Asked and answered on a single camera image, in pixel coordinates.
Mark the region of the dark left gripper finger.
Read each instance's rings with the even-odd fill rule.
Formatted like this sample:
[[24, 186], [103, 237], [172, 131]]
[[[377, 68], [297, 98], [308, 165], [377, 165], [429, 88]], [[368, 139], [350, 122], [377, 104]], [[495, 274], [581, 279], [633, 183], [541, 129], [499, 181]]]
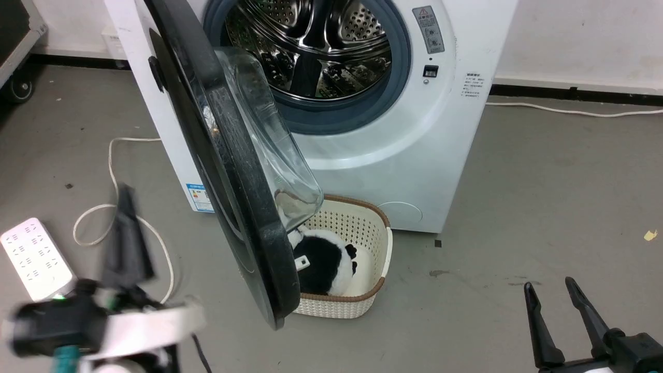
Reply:
[[151, 255], [133, 199], [133, 188], [128, 185], [124, 186], [124, 255], [128, 288], [134, 288], [155, 278]]
[[108, 289], [122, 288], [129, 269], [126, 264], [126, 240], [129, 233], [130, 188], [119, 185], [118, 203], [104, 250], [101, 284]]

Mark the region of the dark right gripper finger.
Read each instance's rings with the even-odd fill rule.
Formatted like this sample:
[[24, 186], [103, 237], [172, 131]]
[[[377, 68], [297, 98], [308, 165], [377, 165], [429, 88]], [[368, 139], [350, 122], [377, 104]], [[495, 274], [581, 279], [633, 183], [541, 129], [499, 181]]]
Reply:
[[588, 337], [592, 343], [590, 353], [595, 359], [608, 358], [611, 350], [604, 342], [604, 336], [609, 332], [609, 328], [594, 305], [583, 293], [577, 281], [571, 277], [565, 278], [566, 288], [570, 295], [573, 306], [580, 312], [580, 315], [587, 330]]
[[524, 299], [532, 342], [532, 353], [538, 370], [552, 370], [565, 364], [565, 356], [557, 349], [541, 314], [541, 303], [531, 282], [524, 283]]

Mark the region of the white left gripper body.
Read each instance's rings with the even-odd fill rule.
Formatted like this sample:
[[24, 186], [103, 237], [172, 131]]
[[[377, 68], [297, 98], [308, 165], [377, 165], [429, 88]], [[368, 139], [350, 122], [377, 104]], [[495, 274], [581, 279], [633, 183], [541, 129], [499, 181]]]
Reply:
[[203, 305], [194, 297], [160, 303], [142, 288], [114, 294], [110, 305], [91, 297], [91, 342], [81, 346], [81, 361], [180, 361], [180, 345], [190, 338], [201, 347], [196, 332], [206, 325]]

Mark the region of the black round washer door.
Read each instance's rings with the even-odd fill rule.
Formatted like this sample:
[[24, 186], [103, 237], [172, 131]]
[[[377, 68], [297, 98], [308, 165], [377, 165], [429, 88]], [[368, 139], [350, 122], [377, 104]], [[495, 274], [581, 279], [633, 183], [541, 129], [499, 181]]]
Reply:
[[272, 329], [300, 303], [288, 234], [324, 193], [251, 53], [213, 47], [187, 0], [143, 0], [149, 59], [242, 278]]

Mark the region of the white front-loading washing machine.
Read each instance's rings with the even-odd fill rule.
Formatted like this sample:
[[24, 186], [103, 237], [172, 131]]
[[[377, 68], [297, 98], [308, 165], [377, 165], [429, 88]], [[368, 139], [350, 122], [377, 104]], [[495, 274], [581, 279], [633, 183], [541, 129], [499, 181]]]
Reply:
[[[187, 0], [201, 25], [207, 1]], [[324, 196], [351, 198], [376, 207], [393, 201], [410, 203], [422, 211], [421, 232], [441, 232], [518, 3], [396, 0], [412, 56], [405, 89], [396, 103], [369, 125], [344, 134], [297, 134], [286, 124]], [[154, 21], [143, 0], [104, 0], [104, 4], [192, 208], [185, 185], [202, 185], [202, 181], [173, 104], [159, 88], [149, 64], [155, 57], [149, 35]], [[412, 13], [413, 8], [427, 5], [438, 19], [443, 53], [428, 54]], [[438, 65], [438, 77], [422, 77], [425, 65]], [[466, 73], [481, 74], [487, 94], [479, 99], [462, 97]]]

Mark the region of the grey rubber door gasket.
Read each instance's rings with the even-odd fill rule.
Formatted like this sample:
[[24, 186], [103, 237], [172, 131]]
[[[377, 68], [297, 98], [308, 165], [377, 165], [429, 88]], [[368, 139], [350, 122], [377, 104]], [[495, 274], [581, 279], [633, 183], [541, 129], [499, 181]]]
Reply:
[[[202, 25], [214, 47], [235, 47], [227, 39], [225, 21], [230, 8], [237, 2], [238, 0], [207, 0]], [[392, 64], [387, 76], [365, 93], [333, 102], [291, 99], [273, 90], [268, 83], [277, 108], [292, 132], [336, 135], [360, 129], [386, 113], [404, 91], [412, 56], [407, 25], [396, 6], [396, 0], [360, 2], [374, 12], [388, 37]]]

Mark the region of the blue energy label sticker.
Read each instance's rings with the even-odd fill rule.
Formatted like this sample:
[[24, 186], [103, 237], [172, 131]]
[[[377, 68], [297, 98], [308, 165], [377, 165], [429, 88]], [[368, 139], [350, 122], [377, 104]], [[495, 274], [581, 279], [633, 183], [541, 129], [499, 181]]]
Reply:
[[213, 205], [204, 185], [187, 183], [185, 186], [194, 211], [214, 213]]

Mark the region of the white power strip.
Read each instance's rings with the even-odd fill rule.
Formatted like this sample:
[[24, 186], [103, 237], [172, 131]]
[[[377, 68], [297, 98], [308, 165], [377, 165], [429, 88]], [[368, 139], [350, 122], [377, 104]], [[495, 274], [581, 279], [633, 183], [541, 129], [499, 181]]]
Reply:
[[74, 289], [77, 277], [38, 218], [2, 233], [0, 244], [33, 302], [62, 299]]

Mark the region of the black and white panda plush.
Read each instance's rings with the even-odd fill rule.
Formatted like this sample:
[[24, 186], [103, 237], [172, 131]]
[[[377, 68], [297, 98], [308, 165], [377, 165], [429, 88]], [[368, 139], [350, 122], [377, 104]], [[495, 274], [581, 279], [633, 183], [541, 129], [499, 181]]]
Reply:
[[357, 273], [359, 246], [336, 232], [300, 226], [288, 233], [295, 259], [305, 257], [308, 267], [297, 271], [300, 292], [345, 296]]

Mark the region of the round white filter cover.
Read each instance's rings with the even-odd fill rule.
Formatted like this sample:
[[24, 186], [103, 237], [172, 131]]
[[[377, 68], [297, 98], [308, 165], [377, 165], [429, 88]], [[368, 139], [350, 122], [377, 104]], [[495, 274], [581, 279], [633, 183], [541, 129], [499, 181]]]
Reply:
[[417, 206], [393, 201], [381, 203], [378, 208], [388, 217], [392, 229], [421, 232], [423, 214]]

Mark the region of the cream woven laundry basket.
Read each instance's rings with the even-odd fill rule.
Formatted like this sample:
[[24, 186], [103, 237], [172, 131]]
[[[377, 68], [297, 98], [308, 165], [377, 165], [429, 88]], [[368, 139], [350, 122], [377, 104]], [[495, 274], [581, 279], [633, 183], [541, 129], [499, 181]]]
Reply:
[[331, 319], [363, 316], [383, 288], [393, 253], [390, 222], [379, 208], [351, 198], [327, 195], [319, 212], [302, 227], [334, 232], [357, 250], [357, 273], [342, 295], [302, 293], [296, 314]]

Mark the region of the black flight case with caster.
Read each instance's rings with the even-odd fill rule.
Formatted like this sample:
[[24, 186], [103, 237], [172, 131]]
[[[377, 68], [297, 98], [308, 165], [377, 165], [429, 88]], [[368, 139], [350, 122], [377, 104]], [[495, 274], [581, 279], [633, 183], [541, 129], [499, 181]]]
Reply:
[[23, 104], [32, 97], [24, 65], [47, 29], [35, 0], [0, 0], [0, 99]]

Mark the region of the small printed text label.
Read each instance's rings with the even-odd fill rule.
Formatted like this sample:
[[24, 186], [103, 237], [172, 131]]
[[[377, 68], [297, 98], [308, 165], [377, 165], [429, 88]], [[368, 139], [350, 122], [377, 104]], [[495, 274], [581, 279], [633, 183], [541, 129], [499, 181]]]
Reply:
[[479, 99], [487, 94], [486, 80], [479, 73], [466, 73], [461, 91], [462, 97]]

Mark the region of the steel perforated washer drum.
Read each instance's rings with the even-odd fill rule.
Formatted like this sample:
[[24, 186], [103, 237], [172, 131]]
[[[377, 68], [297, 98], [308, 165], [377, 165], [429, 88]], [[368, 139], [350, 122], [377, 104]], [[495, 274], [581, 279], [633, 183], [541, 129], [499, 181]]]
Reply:
[[258, 59], [273, 90], [333, 102], [387, 76], [391, 46], [360, 0], [238, 0], [225, 21], [230, 44]]

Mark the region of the grey warning sticker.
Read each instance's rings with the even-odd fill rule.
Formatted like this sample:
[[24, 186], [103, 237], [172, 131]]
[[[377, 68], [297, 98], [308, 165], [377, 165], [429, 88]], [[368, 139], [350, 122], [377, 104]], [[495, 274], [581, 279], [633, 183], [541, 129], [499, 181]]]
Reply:
[[412, 13], [421, 30], [428, 54], [445, 52], [440, 24], [438, 23], [433, 7], [431, 5], [415, 7], [412, 9]]

